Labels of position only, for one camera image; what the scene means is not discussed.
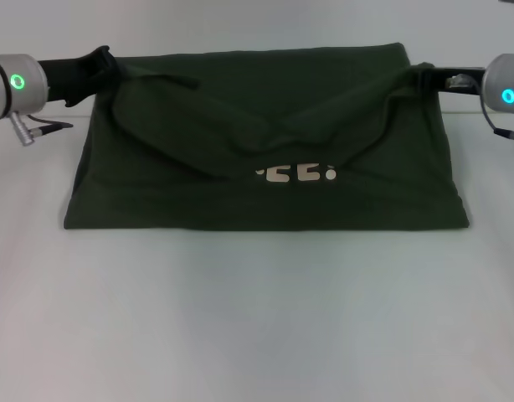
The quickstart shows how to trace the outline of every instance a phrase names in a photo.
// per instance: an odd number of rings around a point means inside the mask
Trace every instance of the white print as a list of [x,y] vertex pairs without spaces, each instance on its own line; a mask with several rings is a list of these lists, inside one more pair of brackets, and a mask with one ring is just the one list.
[[[296,172],[298,176],[298,181],[300,182],[317,182],[321,179],[321,174],[319,172],[310,172],[310,169],[318,168],[318,163],[304,163],[297,166]],[[276,166],[271,167],[266,170],[258,170],[257,174],[262,176],[266,173],[266,181],[271,183],[288,183],[290,181],[290,166]],[[335,180],[337,178],[337,172],[334,170],[333,166],[328,165],[328,170],[326,171],[326,179]]]
[[278,170],[290,170],[290,166],[278,166],[267,169],[266,180],[272,183],[288,183],[290,180],[289,175],[279,173]]
[[298,165],[298,180],[301,182],[315,182],[321,179],[319,172],[309,172],[311,168],[318,168],[318,163],[306,163],[305,165]]

